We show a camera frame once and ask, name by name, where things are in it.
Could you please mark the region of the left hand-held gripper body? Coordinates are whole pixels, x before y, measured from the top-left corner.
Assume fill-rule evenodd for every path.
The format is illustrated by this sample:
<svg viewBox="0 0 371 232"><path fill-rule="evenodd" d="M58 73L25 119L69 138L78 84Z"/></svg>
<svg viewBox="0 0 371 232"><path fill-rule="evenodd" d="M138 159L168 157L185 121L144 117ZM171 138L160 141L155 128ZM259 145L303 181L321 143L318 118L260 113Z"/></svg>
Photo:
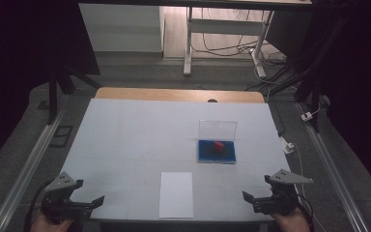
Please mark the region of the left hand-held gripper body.
<svg viewBox="0 0 371 232"><path fill-rule="evenodd" d="M62 172L45 189L42 212L54 223L69 219L88 219L94 209L91 203L73 202L75 182L68 173Z"/></svg>

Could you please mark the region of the white power plug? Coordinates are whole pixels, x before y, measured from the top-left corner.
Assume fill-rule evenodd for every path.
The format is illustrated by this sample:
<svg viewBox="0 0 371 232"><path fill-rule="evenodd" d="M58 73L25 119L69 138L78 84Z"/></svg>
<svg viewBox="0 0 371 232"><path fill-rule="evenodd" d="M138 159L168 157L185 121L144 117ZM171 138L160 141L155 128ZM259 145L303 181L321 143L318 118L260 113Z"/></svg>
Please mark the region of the white power plug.
<svg viewBox="0 0 371 232"><path fill-rule="evenodd" d="M295 145L293 143L287 142L283 136L280 137L280 141L281 141L282 150L286 155L294 152Z"/></svg>

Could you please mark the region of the person's right hand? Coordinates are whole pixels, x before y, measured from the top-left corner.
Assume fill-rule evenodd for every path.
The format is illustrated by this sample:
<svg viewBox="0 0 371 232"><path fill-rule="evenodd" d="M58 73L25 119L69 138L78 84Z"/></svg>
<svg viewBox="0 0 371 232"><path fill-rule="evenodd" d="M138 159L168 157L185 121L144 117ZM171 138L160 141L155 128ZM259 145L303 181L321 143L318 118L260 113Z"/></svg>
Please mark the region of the person's right hand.
<svg viewBox="0 0 371 232"><path fill-rule="evenodd" d="M300 209L295 209L290 215L272 214L281 232L310 232L309 224Z"/></svg>

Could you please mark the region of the white table mat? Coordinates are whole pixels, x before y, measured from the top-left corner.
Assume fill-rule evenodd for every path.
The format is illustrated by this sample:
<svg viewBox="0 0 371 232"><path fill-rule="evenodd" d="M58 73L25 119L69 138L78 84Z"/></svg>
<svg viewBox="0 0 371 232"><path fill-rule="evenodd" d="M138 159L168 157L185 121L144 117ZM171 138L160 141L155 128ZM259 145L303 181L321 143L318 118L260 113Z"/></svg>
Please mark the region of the white table mat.
<svg viewBox="0 0 371 232"><path fill-rule="evenodd" d="M201 120L237 122L234 164L197 160ZM265 175L289 167L265 103L90 101L62 167L84 181L74 201L105 196L95 219L165 221L158 217L162 172L191 172L193 218L260 221L243 192L270 195Z"/></svg>

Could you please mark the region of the black stand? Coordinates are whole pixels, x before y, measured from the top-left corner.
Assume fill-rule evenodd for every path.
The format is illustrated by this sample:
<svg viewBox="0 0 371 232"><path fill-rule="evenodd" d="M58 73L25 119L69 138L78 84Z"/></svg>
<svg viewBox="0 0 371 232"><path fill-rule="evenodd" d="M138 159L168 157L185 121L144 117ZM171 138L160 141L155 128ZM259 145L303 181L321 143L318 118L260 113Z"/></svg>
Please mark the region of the black stand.
<svg viewBox="0 0 371 232"><path fill-rule="evenodd" d="M75 90L71 77L75 76L96 90L102 87L101 84L73 66L61 65L60 63L55 63L54 61L48 65L48 76L49 118L47 123L49 125L52 125L55 121L55 118L58 116L58 86L61 87L61 90L65 95L71 95Z"/></svg>
<svg viewBox="0 0 371 232"><path fill-rule="evenodd" d="M294 59L301 72L296 72L293 77L283 81L277 87L271 88L270 95L273 96L299 83L300 86L294 94L294 100L304 102L308 97L311 97L310 112L312 119L308 120L308 124L315 132L319 132L318 112L320 110L319 98L323 79L321 75L322 65L327 60L332 45L349 17L346 9L333 6L323 11L314 12L313 18L320 21L320 37L315 39L302 55Z"/></svg>

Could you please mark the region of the blue ink pad box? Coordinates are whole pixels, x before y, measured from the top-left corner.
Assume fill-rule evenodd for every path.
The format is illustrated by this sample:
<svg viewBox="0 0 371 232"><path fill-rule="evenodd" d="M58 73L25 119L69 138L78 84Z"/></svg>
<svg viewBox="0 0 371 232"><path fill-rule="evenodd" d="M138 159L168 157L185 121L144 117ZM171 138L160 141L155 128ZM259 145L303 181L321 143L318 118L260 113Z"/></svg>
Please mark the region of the blue ink pad box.
<svg viewBox="0 0 371 232"><path fill-rule="evenodd" d="M201 163L234 164L236 162L235 137L237 122L201 120L198 131L198 161ZM214 143L224 144L217 152Z"/></svg>

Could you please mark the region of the white paper sheet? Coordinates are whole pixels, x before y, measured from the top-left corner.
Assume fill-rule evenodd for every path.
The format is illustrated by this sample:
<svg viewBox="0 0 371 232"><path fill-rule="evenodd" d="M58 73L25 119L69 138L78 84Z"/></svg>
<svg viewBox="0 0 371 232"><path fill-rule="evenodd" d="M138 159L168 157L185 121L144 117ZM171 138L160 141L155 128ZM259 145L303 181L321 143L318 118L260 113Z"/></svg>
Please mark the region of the white paper sheet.
<svg viewBox="0 0 371 232"><path fill-rule="evenodd" d="M193 218L191 172L161 173L158 217Z"/></svg>

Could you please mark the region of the person's left hand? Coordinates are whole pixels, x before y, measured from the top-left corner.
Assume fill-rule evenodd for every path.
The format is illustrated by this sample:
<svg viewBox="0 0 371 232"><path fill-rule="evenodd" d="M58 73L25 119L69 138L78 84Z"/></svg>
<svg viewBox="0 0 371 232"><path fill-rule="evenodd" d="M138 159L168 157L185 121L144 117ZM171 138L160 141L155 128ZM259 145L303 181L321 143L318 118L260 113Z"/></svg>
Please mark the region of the person's left hand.
<svg viewBox="0 0 371 232"><path fill-rule="evenodd" d="M67 218L60 224L53 224L44 213L38 212L33 219L30 232L68 232L73 223L73 219Z"/></svg>

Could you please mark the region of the black floor frame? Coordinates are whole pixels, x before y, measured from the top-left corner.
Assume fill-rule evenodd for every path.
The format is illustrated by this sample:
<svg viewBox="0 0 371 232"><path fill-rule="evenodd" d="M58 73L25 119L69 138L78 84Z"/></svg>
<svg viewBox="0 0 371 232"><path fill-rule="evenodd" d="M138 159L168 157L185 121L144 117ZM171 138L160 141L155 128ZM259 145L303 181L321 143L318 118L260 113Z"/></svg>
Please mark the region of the black floor frame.
<svg viewBox="0 0 371 232"><path fill-rule="evenodd" d="M52 136L49 146L53 148L65 148L71 138L73 126L59 126Z"/></svg>

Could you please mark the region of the aluminium rail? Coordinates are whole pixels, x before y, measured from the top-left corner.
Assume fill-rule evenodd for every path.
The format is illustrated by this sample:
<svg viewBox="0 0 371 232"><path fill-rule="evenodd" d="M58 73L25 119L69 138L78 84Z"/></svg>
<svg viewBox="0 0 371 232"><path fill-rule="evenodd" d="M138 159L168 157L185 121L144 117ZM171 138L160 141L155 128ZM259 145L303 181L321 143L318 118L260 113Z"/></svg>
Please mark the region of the aluminium rail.
<svg viewBox="0 0 371 232"><path fill-rule="evenodd" d="M316 132L308 122L302 121L322 166L328 176L341 208L343 209L354 232L370 232L354 197L346 186L337 165L330 155L328 147L319 132Z"/></svg>
<svg viewBox="0 0 371 232"><path fill-rule="evenodd" d="M33 147L28 159L23 165L20 173L14 181L12 188L4 199L0 207L0 232L5 232L9 222L11 221L14 212L27 190L29 183L32 180L42 158L47 149L49 142L57 130L60 121L65 115L65 109L60 109L50 124L47 124Z"/></svg>

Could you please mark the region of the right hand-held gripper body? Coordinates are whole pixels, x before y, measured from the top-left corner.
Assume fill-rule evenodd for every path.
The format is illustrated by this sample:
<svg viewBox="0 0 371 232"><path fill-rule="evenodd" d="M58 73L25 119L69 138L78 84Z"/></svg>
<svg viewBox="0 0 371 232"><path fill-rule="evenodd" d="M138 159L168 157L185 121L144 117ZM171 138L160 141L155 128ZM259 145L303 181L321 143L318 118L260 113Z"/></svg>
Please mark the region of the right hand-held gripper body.
<svg viewBox="0 0 371 232"><path fill-rule="evenodd" d="M313 184L310 178L280 169L271 176L271 196L254 198L252 204L255 213L264 215L291 214L299 204L295 184Z"/></svg>

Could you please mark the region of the white desk frame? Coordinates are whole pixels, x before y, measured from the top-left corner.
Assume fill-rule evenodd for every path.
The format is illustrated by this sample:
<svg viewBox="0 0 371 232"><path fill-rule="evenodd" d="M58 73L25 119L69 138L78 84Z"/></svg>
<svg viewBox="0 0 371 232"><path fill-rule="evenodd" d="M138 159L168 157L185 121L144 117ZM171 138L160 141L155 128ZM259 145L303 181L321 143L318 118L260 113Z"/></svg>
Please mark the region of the white desk frame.
<svg viewBox="0 0 371 232"><path fill-rule="evenodd" d="M186 19L186 44L184 75L191 74L191 40L192 34L217 34L217 35L240 35L256 36L258 41L253 48L249 49L249 55L254 63L256 74L265 77L266 73L260 60L261 48L267 35L273 11L268 11L261 21L240 21L225 19L194 18L193 8L187 8Z"/></svg>

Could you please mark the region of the white cabinet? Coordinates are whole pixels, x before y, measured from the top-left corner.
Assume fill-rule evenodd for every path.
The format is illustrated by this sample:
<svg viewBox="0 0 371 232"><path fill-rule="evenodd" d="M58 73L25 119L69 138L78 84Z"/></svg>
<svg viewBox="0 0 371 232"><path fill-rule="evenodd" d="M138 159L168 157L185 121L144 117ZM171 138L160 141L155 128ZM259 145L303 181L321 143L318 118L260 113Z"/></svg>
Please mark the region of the white cabinet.
<svg viewBox="0 0 371 232"><path fill-rule="evenodd" d="M79 9L95 51L163 51L162 7L80 3Z"/></svg>

